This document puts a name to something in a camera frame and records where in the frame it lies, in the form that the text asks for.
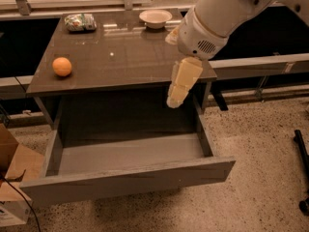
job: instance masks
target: desk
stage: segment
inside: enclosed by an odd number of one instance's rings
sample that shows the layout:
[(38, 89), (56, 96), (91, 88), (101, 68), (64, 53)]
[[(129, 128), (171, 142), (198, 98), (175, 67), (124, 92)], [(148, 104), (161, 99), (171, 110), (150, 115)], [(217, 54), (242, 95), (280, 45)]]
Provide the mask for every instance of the desk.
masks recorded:
[[(177, 189), (226, 180), (234, 158), (212, 145), (195, 97), (166, 107), (177, 48), (164, 39), (182, 19), (146, 29), (140, 12), (94, 14), (95, 32), (61, 19), (27, 90), (53, 128), (41, 177), (21, 184), (35, 205)], [(51, 63), (68, 57), (66, 78)], [(200, 82), (216, 75), (205, 65)]]

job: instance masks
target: brown tabletop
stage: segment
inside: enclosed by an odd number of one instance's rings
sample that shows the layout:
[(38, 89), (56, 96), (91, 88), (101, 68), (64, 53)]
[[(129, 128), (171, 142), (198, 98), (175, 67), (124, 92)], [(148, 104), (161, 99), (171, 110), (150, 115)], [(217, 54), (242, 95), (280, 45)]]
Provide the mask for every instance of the brown tabletop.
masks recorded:
[[(182, 19), (177, 9), (169, 11), (173, 18), (163, 29), (146, 28), (139, 19), (141, 11), (123, 11), (93, 14), (97, 30), (82, 33), (70, 33), (63, 15), (27, 94), (40, 97), (170, 82), (174, 63), (184, 56), (165, 42)], [(52, 70), (57, 57), (70, 59), (69, 76), (59, 77)], [(215, 79), (213, 69), (205, 68), (203, 78)]]

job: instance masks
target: cardboard box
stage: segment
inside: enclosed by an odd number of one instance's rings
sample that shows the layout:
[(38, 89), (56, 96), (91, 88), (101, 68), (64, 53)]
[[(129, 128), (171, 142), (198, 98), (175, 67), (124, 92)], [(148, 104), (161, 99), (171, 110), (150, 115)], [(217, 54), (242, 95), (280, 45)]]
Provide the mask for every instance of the cardboard box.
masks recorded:
[[(0, 172), (6, 179), (20, 177), (22, 181), (38, 179), (43, 155), (19, 144), (0, 124)], [(19, 189), (19, 182), (11, 182), (32, 204), (32, 200)], [(0, 182), (0, 227), (26, 224), (31, 210), (22, 196), (6, 182)]]

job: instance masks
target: cable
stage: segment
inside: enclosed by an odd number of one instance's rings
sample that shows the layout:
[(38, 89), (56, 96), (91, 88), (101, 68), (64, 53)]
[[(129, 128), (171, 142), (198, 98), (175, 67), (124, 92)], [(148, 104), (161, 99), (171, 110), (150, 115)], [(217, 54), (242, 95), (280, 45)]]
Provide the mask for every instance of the cable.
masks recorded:
[(0, 179), (2, 179), (3, 181), (5, 181), (12, 189), (14, 189), (15, 191), (17, 191), (19, 193), (19, 195), (26, 201), (27, 205), (29, 206), (30, 210), (32, 211), (32, 213), (34, 214), (35, 218), (36, 218), (36, 222), (37, 222), (37, 226), (38, 226), (38, 231), (41, 232), (41, 228), (40, 228), (40, 223), (37, 217), (37, 214), (35, 212), (35, 210), (32, 208), (32, 206), (29, 204), (28, 200), (25, 198), (25, 196), (18, 190), (16, 189), (1, 173), (0, 173)]

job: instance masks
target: foil-wrapped item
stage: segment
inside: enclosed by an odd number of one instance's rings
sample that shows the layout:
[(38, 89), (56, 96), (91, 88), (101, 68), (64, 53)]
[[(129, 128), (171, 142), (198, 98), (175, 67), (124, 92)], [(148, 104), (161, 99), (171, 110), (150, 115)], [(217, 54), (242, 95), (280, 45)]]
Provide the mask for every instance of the foil-wrapped item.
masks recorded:
[(65, 24), (72, 32), (97, 29), (97, 23), (92, 14), (70, 14), (65, 17)]

